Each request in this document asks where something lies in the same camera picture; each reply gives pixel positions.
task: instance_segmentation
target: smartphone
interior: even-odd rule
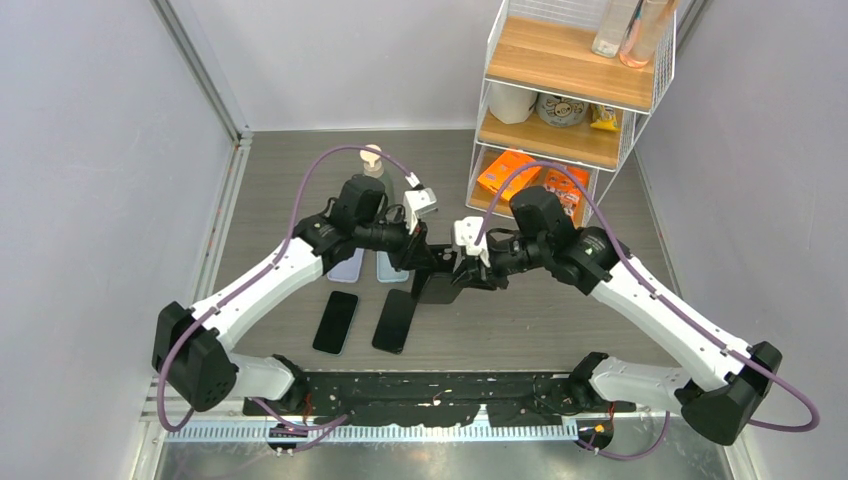
[[[412,316],[415,314],[417,304],[418,302],[412,299],[411,293],[403,290],[389,290],[371,346],[395,355],[403,352],[403,345],[406,343],[406,336],[409,335],[409,326],[412,324]]]
[[[327,301],[312,348],[332,355],[339,355],[344,348],[353,315],[356,313],[356,305],[359,297],[350,293],[333,292]]]

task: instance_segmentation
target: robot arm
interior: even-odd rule
[[[482,219],[455,222],[454,242],[465,253],[456,279],[463,287],[506,288],[507,276],[545,268],[559,282],[621,313],[668,351],[681,368],[630,364],[604,353],[587,356],[570,375],[573,397],[585,407],[625,400],[680,414],[700,434],[730,445],[768,392],[770,382],[710,343],[658,300],[665,297],[736,352],[776,372],[780,352],[766,342],[750,346],[717,327],[660,285],[638,258],[631,266],[657,287],[650,294],[619,261],[603,229],[575,229],[557,197],[531,187],[510,201],[517,231],[490,231],[474,245]],[[493,233],[507,233],[497,240]]]
[[[172,363],[168,382],[194,410],[209,410],[229,395],[299,401],[299,369],[284,357],[256,358],[232,352],[241,337],[272,308],[312,283],[357,248],[388,252],[398,269],[426,269],[434,259],[420,218],[435,209],[430,189],[405,193],[405,219],[378,218],[384,198],[376,179],[354,176],[332,206],[295,228],[284,255],[281,244],[240,278],[186,309],[173,302],[159,314],[153,368],[161,372],[169,351],[192,324],[196,313],[214,314],[192,334]]]
[[[195,324],[195,312],[213,311],[177,353],[168,382],[197,411],[208,410],[231,394],[279,401],[294,411],[294,402],[303,397],[306,387],[298,385],[302,375],[293,363],[280,356],[260,359],[232,350],[274,306],[350,258],[356,248],[366,248],[387,252],[395,268],[415,271],[412,295],[419,303],[451,303],[464,288],[507,288],[510,275],[544,268],[560,283],[624,315],[681,365],[628,364],[593,352],[569,376],[571,396],[583,408],[626,400],[668,410],[682,415],[706,438],[729,445],[768,392],[768,379],[720,351],[648,294],[619,262],[603,229],[574,228],[558,198],[543,188],[522,190],[511,199],[518,230],[493,229],[475,245],[482,219],[456,222],[452,234],[458,257],[443,255],[449,245],[426,243],[427,226],[420,217],[435,209],[431,190],[406,192],[405,218],[394,220],[386,218],[385,209],[378,212],[383,197],[379,181],[354,176],[331,207],[328,204],[324,212],[298,223],[282,258],[280,246],[241,278],[190,309],[176,302],[168,305],[159,315],[153,367],[161,370],[177,338]],[[498,240],[496,234],[508,237]],[[766,342],[751,347],[716,327],[658,285],[636,257],[630,256],[629,262],[657,285],[659,294],[698,325],[715,332],[729,348],[747,352],[754,362],[777,371],[781,355],[774,347]]]

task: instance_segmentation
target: clear bottle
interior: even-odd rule
[[[632,68],[642,68],[654,58],[665,29],[674,18],[675,8],[677,0],[642,1],[618,53],[621,63]]]
[[[602,57],[614,58],[618,53],[627,27],[636,15],[641,0],[610,0],[601,26],[592,43],[592,51]]]

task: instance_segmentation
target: paper towel roll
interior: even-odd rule
[[[533,112],[537,94],[526,88],[492,83],[489,87],[489,110],[503,123],[521,123]]]

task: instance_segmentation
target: orange snack package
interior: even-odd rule
[[[589,186],[589,172],[581,170],[577,167],[566,167],[568,172],[574,175],[584,188]],[[565,175],[556,170],[548,170],[548,175],[545,178],[545,190],[553,192],[559,197],[560,203],[565,213],[574,220],[574,214],[577,212],[577,207],[583,199],[583,194]]]
[[[489,166],[489,168],[477,177],[477,183],[492,193],[498,193],[501,185],[503,185],[507,177],[509,177],[512,172],[525,163],[530,163],[532,161],[533,157],[523,153],[510,151],[504,152]],[[519,173],[518,176],[510,182],[506,190],[504,190],[503,195],[501,195],[501,200],[508,202],[513,195],[533,182],[533,180],[539,176],[539,171],[541,169],[542,167],[528,168],[527,170]]]

